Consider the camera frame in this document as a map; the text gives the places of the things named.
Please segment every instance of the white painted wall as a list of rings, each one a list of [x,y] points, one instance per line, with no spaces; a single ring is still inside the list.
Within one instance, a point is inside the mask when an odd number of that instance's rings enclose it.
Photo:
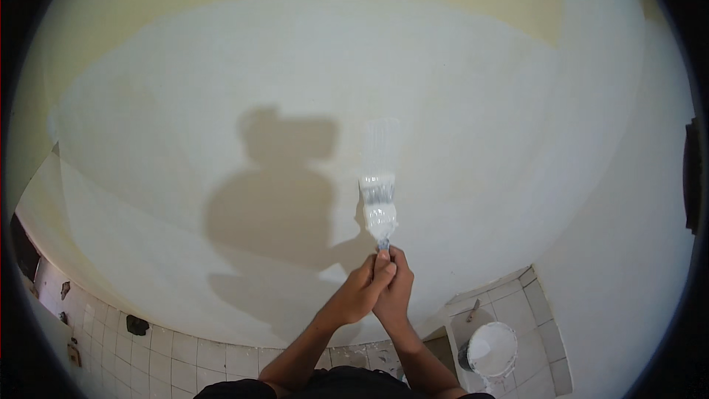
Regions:
[[[619,398],[654,353],[686,282],[682,156],[693,117],[667,25],[647,21],[637,104],[583,208],[535,262],[559,325],[574,398]]]

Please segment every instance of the paint brush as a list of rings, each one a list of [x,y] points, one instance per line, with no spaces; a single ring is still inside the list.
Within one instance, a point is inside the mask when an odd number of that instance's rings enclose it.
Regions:
[[[364,199],[367,231],[377,240],[379,249],[389,248],[389,236],[398,226],[394,207],[398,150],[398,120],[377,119],[365,124],[359,190]]]

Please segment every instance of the white bucket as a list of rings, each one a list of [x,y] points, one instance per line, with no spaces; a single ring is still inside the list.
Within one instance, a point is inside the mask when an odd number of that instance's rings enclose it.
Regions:
[[[468,342],[468,364],[483,378],[507,377],[517,360],[517,335],[494,322],[478,328]]]

